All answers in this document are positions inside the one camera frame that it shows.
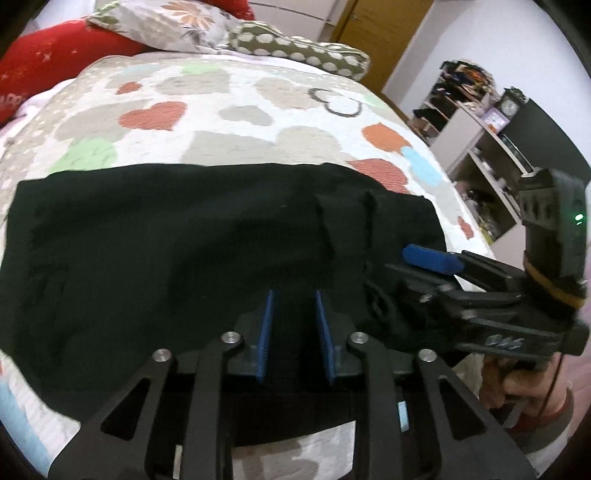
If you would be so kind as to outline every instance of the blue foam pad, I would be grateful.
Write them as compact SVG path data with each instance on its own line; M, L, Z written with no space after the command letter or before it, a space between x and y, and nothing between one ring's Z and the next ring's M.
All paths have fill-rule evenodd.
M324 311L324 303L322 302L322 295L320 290L316 290L316 320L320 331L320 346L322 349L322 358L324 360L324 373L329 384L335 383L336 366L335 366L335 346L330 334L329 323L326 320L326 312Z
M271 337L271 322L273 320L273 291L269 290L267 305L261 322L261 334L256 346L256 379L259 383L265 379L267 373L267 357L269 355L269 339Z
M402 259L409 265L443 275L457 275L464 270L464 264L455 255L418 245L403 248Z

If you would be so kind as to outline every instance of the bed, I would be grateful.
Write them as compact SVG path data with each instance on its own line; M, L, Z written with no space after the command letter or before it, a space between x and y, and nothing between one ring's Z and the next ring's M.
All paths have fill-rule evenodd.
M30 121L21 118L3 130L2 238L17 183L63 170L335 163L393 192L425 196L449 250L492 256L427 146L365 87L314 67L240 54L106 57L39 105ZM0 366L0 420L47 475L80 424L46 407L2 352ZM237 449L235 478L340 478L351 466L353 435L354 425L346 424L262 449Z

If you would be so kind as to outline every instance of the polka dot pillow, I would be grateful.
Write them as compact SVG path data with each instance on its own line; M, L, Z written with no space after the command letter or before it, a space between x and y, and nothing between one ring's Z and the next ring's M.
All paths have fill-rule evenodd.
M336 75L361 80L369 69L369 56L341 43L316 43L286 37L264 22L245 21L230 32L228 49L247 55L300 61Z

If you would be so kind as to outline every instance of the wire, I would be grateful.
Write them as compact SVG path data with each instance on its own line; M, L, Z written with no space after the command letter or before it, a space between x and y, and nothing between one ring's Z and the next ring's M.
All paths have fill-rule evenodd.
M544 402L542 403L542 406L540 407L540 411L538 412L538 415L536 417L535 426L532 429L532 433L530 434L530 437L531 437L531 435L533 435L533 433L538 429L538 426L540 425L540 420L542 418L542 414L544 413L544 410L548 406L548 402L550 401L550 396L552 395L552 392L554 391L554 387L556 386L556 382L558 380L558 375L560 374L560 370L562 369L563 360L564 360L564 353L561 353L560 359L558 360L558 365L556 366L556 372L554 372L554 378L552 379L552 383L550 384L550 388L548 389L548 393L546 394Z

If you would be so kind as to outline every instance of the wooden door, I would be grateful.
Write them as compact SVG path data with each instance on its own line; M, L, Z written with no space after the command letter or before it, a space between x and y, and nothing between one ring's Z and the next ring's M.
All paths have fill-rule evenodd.
M382 92L433 0L349 0L334 40L359 48L371 58L361 83Z

